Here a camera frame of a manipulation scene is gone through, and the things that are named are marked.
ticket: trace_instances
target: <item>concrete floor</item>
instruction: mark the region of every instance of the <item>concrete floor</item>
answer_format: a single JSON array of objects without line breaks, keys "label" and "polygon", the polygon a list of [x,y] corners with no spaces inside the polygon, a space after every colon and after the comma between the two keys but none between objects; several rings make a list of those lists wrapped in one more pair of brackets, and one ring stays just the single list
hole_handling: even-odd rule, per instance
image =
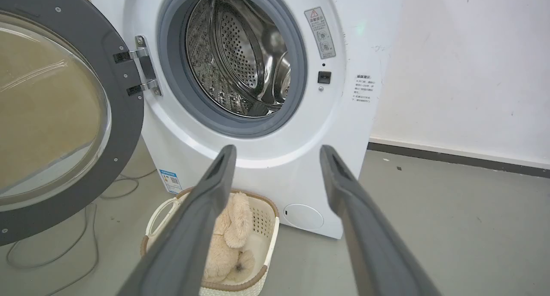
[{"label": "concrete floor", "polygon": [[[154,168],[141,143],[124,173],[136,176]],[[360,182],[444,295],[548,294],[550,179],[368,152]],[[105,194],[120,194],[132,185],[118,182]],[[140,258],[151,213],[171,196],[153,174],[125,198],[96,200],[98,267],[56,295],[114,295]],[[83,225],[80,212],[22,241],[12,258],[19,263],[50,259],[74,241]],[[7,250],[0,247],[0,254]],[[94,256],[90,228],[51,265],[17,271],[2,260],[1,294],[46,295],[85,273]],[[355,295],[354,282],[345,240],[281,226],[262,295]]]}]

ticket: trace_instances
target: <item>stuffed animal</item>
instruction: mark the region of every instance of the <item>stuffed animal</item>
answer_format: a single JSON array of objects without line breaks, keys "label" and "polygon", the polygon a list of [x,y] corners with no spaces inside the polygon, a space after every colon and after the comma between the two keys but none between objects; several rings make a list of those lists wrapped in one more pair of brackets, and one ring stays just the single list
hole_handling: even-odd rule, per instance
[{"label": "stuffed animal", "polygon": [[241,192],[230,196],[214,224],[202,277],[204,281],[221,282],[227,278],[241,282],[250,276],[255,259],[252,251],[242,252],[242,247],[252,232],[252,225],[248,196]]}]

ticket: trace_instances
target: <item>white wall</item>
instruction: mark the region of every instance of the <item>white wall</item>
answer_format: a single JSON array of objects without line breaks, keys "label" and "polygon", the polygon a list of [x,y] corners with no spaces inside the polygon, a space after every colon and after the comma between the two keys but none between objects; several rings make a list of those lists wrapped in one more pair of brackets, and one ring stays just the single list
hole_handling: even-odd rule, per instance
[{"label": "white wall", "polygon": [[550,167],[550,0],[405,0],[371,141]]}]

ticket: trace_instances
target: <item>baseboard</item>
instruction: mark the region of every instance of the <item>baseboard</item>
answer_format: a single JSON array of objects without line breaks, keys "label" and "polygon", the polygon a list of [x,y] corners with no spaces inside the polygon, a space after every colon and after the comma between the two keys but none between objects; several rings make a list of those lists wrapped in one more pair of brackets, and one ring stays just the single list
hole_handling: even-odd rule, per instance
[{"label": "baseboard", "polygon": [[550,165],[372,137],[369,150],[550,178]]}]

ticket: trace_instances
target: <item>open round door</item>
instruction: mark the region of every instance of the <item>open round door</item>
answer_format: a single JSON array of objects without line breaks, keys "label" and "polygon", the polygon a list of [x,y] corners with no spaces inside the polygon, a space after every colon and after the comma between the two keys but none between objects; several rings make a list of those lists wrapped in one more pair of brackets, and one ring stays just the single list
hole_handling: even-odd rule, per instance
[{"label": "open round door", "polygon": [[0,0],[0,245],[77,213],[138,142],[135,62],[88,0]]}]

